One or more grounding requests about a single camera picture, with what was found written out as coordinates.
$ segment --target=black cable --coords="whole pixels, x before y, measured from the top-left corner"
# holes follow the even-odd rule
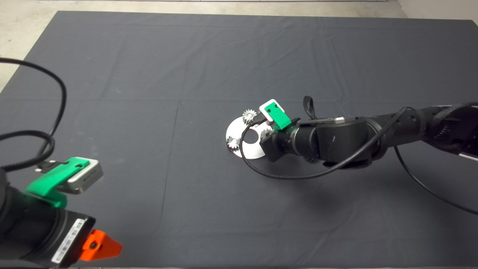
[[[20,65],[20,66],[26,66],[26,67],[33,68],[35,70],[38,70],[40,72],[43,72],[43,73],[47,74],[48,76],[53,78],[60,85],[61,104],[60,104],[60,108],[58,110],[58,114],[56,115],[55,122],[53,123],[53,127],[50,130],[50,132],[48,133],[49,136],[53,136],[55,134],[56,129],[58,128],[58,125],[60,124],[60,121],[63,117],[63,113],[65,112],[65,106],[66,106],[66,86],[63,83],[63,81],[61,80],[61,78],[59,78],[55,73],[53,73],[52,71],[50,71],[50,70],[48,70],[44,67],[41,67],[37,64],[27,62],[27,61],[23,61],[23,60],[0,57],[0,63],[16,64],[16,65]],[[48,145],[47,141],[45,141],[41,145],[40,150],[37,153],[37,157],[43,156],[43,153],[44,153],[45,148],[46,148],[47,145]]]
[[[474,215],[478,215],[478,211],[473,210],[473,209],[471,209],[471,208],[468,208],[468,207],[466,207],[466,206],[463,206],[463,205],[461,205],[461,204],[455,203],[455,202],[453,202],[453,201],[450,201],[450,200],[448,200],[448,199],[446,199],[446,198],[444,198],[444,197],[442,197],[442,196],[436,194],[434,191],[432,191],[432,190],[429,189],[427,186],[425,186],[425,184],[423,184],[421,181],[419,181],[419,179],[412,173],[412,171],[410,171],[410,169],[408,168],[408,166],[405,164],[405,161],[403,160],[402,155],[400,154],[400,151],[398,150],[398,147],[397,147],[397,146],[394,146],[393,148],[395,149],[395,153],[397,154],[397,158],[398,158],[398,160],[400,161],[400,163],[402,164],[403,169],[405,169],[405,171],[410,175],[410,177],[412,177],[412,179],[413,179],[415,182],[417,182],[420,186],[422,186],[427,192],[431,193],[431,194],[434,195],[436,198],[438,198],[438,199],[440,199],[440,200],[446,202],[446,203],[449,204],[449,205],[452,205],[452,206],[454,206],[454,207],[456,207],[456,208],[459,208],[459,209],[461,209],[461,210],[463,210],[463,211],[466,211],[466,212],[468,212],[468,213],[472,213],[472,214],[474,214]]]
[[[20,170],[24,168],[28,168],[30,166],[36,165],[44,160],[46,160],[52,153],[55,148],[55,140],[53,139],[53,136],[44,133],[42,131],[36,131],[36,130],[24,130],[24,131],[16,131],[16,132],[11,132],[11,133],[6,133],[6,134],[0,134],[0,141],[12,138],[12,137],[18,137],[18,136],[36,136],[45,141],[49,147],[46,149],[46,151],[42,152],[41,154],[28,159],[26,161],[21,161],[18,163],[14,164],[9,164],[2,166],[1,168],[5,170],[5,172],[11,172],[15,170]]]
[[[313,178],[318,178],[318,177],[321,177],[321,176],[324,176],[326,174],[329,174],[337,169],[340,169],[342,167],[344,167],[345,165],[347,165],[348,163],[350,163],[351,161],[353,161],[355,158],[357,158],[359,155],[361,155],[363,152],[365,152],[368,148],[370,148],[372,145],[374,145],[374,143],[376,143],[389,129],[390,127],[395,123],[396,120],[398,120],[398,118],[400,118],[400,116],[405,112],[407,111],[407,107],[403,107],[402,109],[400,109],[400,111],[398,111],[398,113],[396,113],[393,118],[387,122],[387,124],[382,128],[380,129],[367,143],[365,143],[362,147],[360,147],[354,154],[352,154],[351,156],[349,156],[348,158],[346,158],[345,160],[335,164],[334,166],[332,167],[329,167],[325,170],[322,170],[320,172],[317,172],[315,174],[311,174],[311,175],[306,175],[306,176],[281,176],[281,175],[273,175],[273,174],[269,174],[267,172],[264,172],[258,168],[256,168],[255,166],[253,166],[247,159],[246,157],[244,156],[244,151],[242,149],[242,142],[244,141],[244,137],[246,136],[246,133],[247,131],[251,128],[251,126],[253,125],[253,123],[247,125],[246,129],[242,132],[242,136],[239,140],[239,150],[240,150],[240,153],[241,153],[241,156],[242,156],[242,160],[244,160],[244,162],[246,163],[247,166],[249,166],[252,170],[254,170],[255,172],[265,176],[265,177],[268,177],[268,178],[273,178],[273,179],[313,179]]]

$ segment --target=small metal gear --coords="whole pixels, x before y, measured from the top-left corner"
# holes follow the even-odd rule
[[[265,129],[261,132],[261,140],[274,133],[271,129]]]
[[[227,140],[228,149],[230,151],[239,150],[239,139],[233,138],[232,136],[228,137]]]
[[[242,121],[245,124],[250,124],[255,116],[257,116],[257,112],[252,109],[247,109],[244,111],[244,113],[242,113]]]

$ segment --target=white label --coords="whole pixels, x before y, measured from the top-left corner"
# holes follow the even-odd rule
[[[52,262],[60,263],[62,261],[66,252],[68,251],[71,244],[78,235],[78,232],[81,230],[81,227],[83,227],[83,224],[85,224],[85,220],[76,219],[75,223],[73,223],[73,226],[71,226],[70,231],[68,231],[65,238],[63,239],[63,242],[61,243],[60,247],[56,250],[55,255],[53,255]]]

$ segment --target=orange bracket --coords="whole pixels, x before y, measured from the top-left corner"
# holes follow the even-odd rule
[[[105,232],[93,230],[83,244],[82,249],[83,253],[80,259],[92,261],[117,257],[121,253],[123,245],[109,237]]]

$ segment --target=metal plate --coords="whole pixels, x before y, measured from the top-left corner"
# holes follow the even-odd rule
[[[226,141],[228,137],[240,140],[242,132],[244,129],[246,129],[246,127],[247,125],[242,121],[242,117],[233,120],[231,124],[229,124],[229,127],[226,131]],[[264,156],[264,151],[259,144],[259,141],[261,140],[261,132],[272,129],[266,123],[262,123],[258,126],[252,126],[250,130],[253,130],[257,133],[257,141],[254,144],[249,144],[245,141],[242,141],[242,149],[246,159],[258,159]],[[242,157],[239,150],[233,151],[232,153],[236,154],[238,157]]]

